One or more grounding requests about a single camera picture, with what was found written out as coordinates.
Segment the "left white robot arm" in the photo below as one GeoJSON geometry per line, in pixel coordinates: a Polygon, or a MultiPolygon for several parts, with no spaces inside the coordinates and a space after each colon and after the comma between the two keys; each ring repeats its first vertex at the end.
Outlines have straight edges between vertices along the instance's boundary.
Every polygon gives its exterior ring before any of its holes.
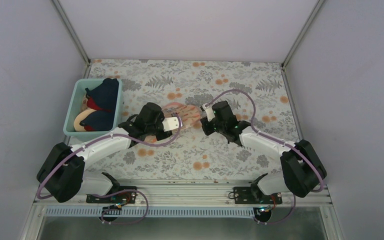
{"type": "Polygon", "coordinates": [[[75,145],[60,142],[53,146],[36,175],[39,186],[35,196],[64,203],[77,194],[85,194],[114,202],[120,190],[113,178],[107,173],[86,175],[85,171],[109,155],[137,144],[152,146],[145,141],[148,136],[166,140],[158,145],[167,146],[178,137],[182,126],[177,113],[166,117],[159,105],[148,102],[138,114],[102,136],[75,145]]]}

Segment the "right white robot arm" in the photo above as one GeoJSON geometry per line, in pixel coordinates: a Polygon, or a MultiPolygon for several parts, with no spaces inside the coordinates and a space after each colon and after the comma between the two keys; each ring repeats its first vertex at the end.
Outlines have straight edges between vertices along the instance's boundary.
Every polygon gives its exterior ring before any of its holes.
{"type": "Polygon", "coordinates": [[[206,113],[200,120],[205,135],[221,134],[228,143],[262,152],[266,158],[280,162],[280,172],[264,173],[250,184],[254,202],[262,204],[270,195],[281,192],[304,198],[316,186],[324,188],[327,171],[309,141],[286,141],[257,131],[250,122],[237,120],[227,101],[204,104],[200,109],[206,113]]]}

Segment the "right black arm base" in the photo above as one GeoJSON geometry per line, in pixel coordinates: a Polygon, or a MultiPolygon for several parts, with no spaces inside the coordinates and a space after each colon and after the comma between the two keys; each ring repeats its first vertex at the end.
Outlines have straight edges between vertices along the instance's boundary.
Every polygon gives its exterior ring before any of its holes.
{"type": "Polygon", "coordinates": [[[251,215],[257,222],[268,222],[272,217],[273,209],[283,203],[281,193],[264,195],[258,188],[244,186],[234,187],[227,197],[234,200],[236,205],[257,205],[252,208],[251,215]]]}

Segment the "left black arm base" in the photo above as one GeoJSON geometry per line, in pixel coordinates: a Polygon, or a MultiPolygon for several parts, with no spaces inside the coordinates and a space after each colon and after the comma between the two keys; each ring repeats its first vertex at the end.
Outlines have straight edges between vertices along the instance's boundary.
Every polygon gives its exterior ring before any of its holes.
{"type": "MultiPolygon", "coordinates": [[[[110,190],[107,194],[116,193],[123,190],[137,190],[136,186],[120,186],[118,188],[110,190]]],[[[102,211],[107,209],[122,209],[123,206],[127,204],[134,204],[136,201],[135,192],[123,192],[113,195],[111,197],[100,198],[93,195],[86,195],[86,203],[88,204],[110,204],[110,206],[105,206],[102,208],[102,211]]],[[[103,219],[108,222],[113,222],[117,217],[104,216],[103,219]]]]}

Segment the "peach floral mesh laundry bag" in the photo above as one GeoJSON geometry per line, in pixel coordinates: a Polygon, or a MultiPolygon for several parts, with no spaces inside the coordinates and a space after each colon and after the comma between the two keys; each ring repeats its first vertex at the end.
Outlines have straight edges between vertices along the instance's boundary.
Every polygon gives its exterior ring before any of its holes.
{"type": "Polygon", "coordinates": [[[171,102],[161,108],[164,118],[168,117],[179,117],[182,121],[183,126],[176,130],[167,131],[175,135],[178,131],[184,132],[185,130],[193,127],[193,125],[199,124],[201,119],[201,110],[195,105],[186,105],[179,102],[171,102]]]}

